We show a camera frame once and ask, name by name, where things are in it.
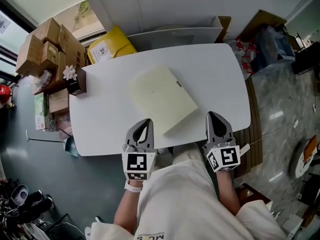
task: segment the yellow plastic container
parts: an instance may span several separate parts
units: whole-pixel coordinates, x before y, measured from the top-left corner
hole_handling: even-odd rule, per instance
[[[92,64],[136,53],[121,29],[115,25],[113,29],[94,41],[88,49],[88,56]]]

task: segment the person's left arm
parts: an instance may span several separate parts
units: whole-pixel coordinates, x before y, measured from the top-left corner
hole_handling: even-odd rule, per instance
[[[140,188],[143,185],[143,181],[130,180],[129,185]],[[126,190],[114,216],[113,224],[124,228],[131,234],[133,233],[137,223],[139,196],[140,192],[135,193]]]

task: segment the hand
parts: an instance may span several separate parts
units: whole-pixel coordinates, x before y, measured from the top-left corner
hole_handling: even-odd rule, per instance
[[[135,188],[141,188],[143,183],[142,180],[129,180],[129,185]]]

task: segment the person's right arm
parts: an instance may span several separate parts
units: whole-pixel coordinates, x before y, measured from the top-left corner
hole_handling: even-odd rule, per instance
[[[228,171],[216,173],[219,187],[219,201],[234,216],[239,212],[241,206],[232,184],[231,176]]]

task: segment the marble floor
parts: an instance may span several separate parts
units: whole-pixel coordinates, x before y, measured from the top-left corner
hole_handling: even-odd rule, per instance
[[[260,113],[263,163],[235,183],[245,182],[273,200],[272,211],[282,209],[277,218],[280,225],[289,215],[305,209],[297,195],[302,178],[308,174],[294,179],[288,171],[298,142],[315,134],[320,137],[320,113],[312,107],[315,103],[320,109],[320,98],[315,97],[313,77],[313,71],[294,75],[290,65],[278,65],[252,76]],[[294,128],[296,119],[299,123]],[[309,171],[320,172],[320,165]]]

